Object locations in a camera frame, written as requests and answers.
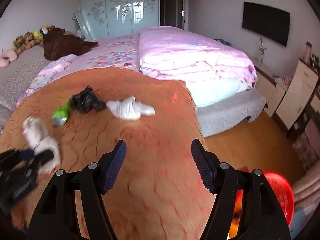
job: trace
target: orange blanket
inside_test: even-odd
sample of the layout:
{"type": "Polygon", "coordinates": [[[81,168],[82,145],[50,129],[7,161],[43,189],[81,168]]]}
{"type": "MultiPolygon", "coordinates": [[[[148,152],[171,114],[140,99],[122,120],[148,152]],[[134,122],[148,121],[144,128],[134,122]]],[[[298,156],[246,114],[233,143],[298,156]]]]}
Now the orange blanket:
{"type": "MultiPolygon", "coordinates": [[[[59,142],[59,169],[79,171],[110,152],[117,141],[127,144],[127,156],[112,190],[103,196],[111,224],[121,239],[199,239],[208,220],[214,196],[202,184],[191,156],[191,141],[205,147],[196,109],[181,81],[159,81],[118,68],[83,70],[50,83],[23,100],[0,137],[0,152],[28,145],[22,122],[40,118],[49,135],[59,142]],[[88,114],[71,112],[63,127],[52,127],[52,112],[90,85],[98,97],[137,101],[153,106],[155,116],[124,121],[106,109],[88,114]]],[[[13,211],[18,227],[29,223],[35,206],[52,174],[39,178],[38,188],[13,211]]],[[[76,194],[80,230],[88,237],[76,194]]]]}

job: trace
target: wooden floor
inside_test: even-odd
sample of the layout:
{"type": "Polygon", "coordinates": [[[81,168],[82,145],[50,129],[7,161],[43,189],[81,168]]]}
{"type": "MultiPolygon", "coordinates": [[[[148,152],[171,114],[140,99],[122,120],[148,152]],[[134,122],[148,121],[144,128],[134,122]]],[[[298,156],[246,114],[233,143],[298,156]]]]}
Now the wooden floor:
{"type": "Polygon", "coordinates": [[[291,184],[304,174],[295,150],[264,111],[254,122],[241,122],[205,140],[210,152],[236,169],[247,166],[249,171],[277,171],[291,184]]]}

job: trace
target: white crumpled sock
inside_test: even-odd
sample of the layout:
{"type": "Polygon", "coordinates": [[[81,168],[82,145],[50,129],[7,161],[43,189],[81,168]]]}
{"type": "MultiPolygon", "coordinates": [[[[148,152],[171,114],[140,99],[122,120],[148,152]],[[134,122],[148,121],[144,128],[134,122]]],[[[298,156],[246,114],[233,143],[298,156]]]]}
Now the white crumpled sock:
{"type": "Polygon", "coordinates": [[[156,114],[152,106],[136,102],[134,96],[123,101],[109,101],[106,103],[106,106],[115,117],[125,120],[138,120],[141,115],[156,114]]]}
{"type": "Polygon", "coordinates": [[[58,142],[48,136],[48,130],[40,119],[28,117],[22,126],[24,130],[23,135],[35,155],[45,150],[53,151],[53,159],[41,166],[38,170],[39,174],[51,173],[61,162],[58,142]]]}

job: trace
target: black television screen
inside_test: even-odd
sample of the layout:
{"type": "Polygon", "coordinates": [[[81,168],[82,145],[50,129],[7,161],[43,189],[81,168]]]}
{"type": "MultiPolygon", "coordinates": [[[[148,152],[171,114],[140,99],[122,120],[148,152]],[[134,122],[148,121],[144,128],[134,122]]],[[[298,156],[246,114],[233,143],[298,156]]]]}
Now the black television screen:
{"type": "Polygon", "coordinates": [[[287,47],[290,13],[266,5],[244,2],[242,28],[287,47]]]}

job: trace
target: wardrobe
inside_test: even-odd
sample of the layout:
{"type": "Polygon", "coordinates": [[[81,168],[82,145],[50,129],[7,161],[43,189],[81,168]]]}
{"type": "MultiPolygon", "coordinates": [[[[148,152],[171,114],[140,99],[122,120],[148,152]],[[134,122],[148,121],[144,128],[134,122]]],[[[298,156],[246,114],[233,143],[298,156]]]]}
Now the wardrobe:
{"type": "Polygon", "coordinates": [[[159,0],[79,0],[76,18],[88,40],[159,26],[159,0]]]}

